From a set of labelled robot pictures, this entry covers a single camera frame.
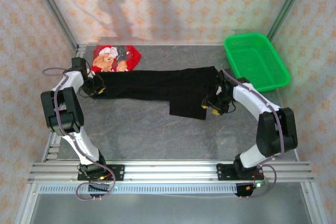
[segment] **marble surface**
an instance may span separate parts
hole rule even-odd
[[[137,46],[138,70],[177,70],[229,64],[222,46]],[[92,63],[88,46],[84,58]],[[276,91],[263,93],[279,104]],[[205,121],[169,115],[169,102],[79,97],[85,130],[105,159],[232,160],[255,144],[257,123],[239,103],[234,113],[217,116],[208,109]],[[59,159],[78,159],[61,141]],[[294,159],[293,151],[286,159]]]

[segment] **robotic arm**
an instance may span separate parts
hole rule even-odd
[[[62,136],[75,150],[80,158],[80,170],[86,177],[97,177],[97,174],[102,174],[105,171],[103,171],[101,167],[93,164],[86,157],[102,165],[105,165],[106,162],[99,150],[91,143],[83,128],[84,117],[76,97],[76,93],[84,81],[90,81],[87,75],[85,60],[82,58],[72,58],[72,68],[67,70],[65,75],[67,75],[67,80],[63,83],[65,80],[65,76],[63,76],[63,79],[59,83],[59,85],[61,85],[61,83],[63,83],[63,85],[57,95],[58,103],[65,108],[60,106],[58,110],[60,111],[60,119],[64,130],[66,133],[71,134],[75,140],[62,134],[59,128],[54,103],[56,88],[41,94],[46,123],[49,130]],[[228,112],[229,104],[232,101],[237,101],[246,107],[258,121],[256,144],[249,150],[237,155],[234,160],[235,172],[239,179],[246,179],[246,175],[250,174],[252,170],[255,170],[256,165],[281,152],[279,128],[269,106],[275,110],[280,119],[284,139],[284,151],[292,150],[297,147],[294,114],[290,108],[282,109],[264,97],[263,99],[266,103],[262,102],[260,100],[260,96],[262,97],[262,95],[259,93],[255,95],[251,92],[251,90],[257,91],[253,85],[248,83],[244,78],[238,80],[244,83],[244,86],[248,89],[238,85],[230,78],[225,77],[223,71],[218,73],[218,80],[218,89],[212,91],[204,99],[202,106],[211,106],[219,114],[224,114]],[[81,151],[75,146],[74,141],[76,141],[77,147],[80,148]]]

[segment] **floral wallpaper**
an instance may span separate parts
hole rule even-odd
[[[285,0],[55,0],[79,44],[216,44],[267,34]]]
[[[40,94],[59,78],[41,71],[73,55],[44,0],[0,0],[0,223],[13,223],[32,162],[48,138]]]
[[[280,95],[296,114],[299,157],[336,223],[336,1],[297,0],[273,44],[292,75]]]

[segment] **black pants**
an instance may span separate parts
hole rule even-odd
[[[106,89],[94,99],[131,98],[170,102],[170,115],[204,120],[205,96],[218,84],[215,67],[174,71],[97,73]]]

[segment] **red clothing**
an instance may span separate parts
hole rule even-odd
[[[112,46],[111,45],[103,45],[103,46],[97,45],[97,47],[93,51],[93,60],[92,61],[94,61],[98,57],[99,52],[101,50],[103,50],[104,48],[107,48],[107,47],[111,48]],[[125,46],[125,49],[126,49],[127,52],[129,52],[129,54],[127,54],[127,56],[126,56],[127,70],[131,71],[139,63],[140,58],[141,58],[141,54],[133,46]],[[117,71],[117,66],[118,66],[117,60],[114,59],[112,67],[111,67],[111,71]],[[102,69],[97,67],[97,66],[92,66],[91,71],[101,72]]]

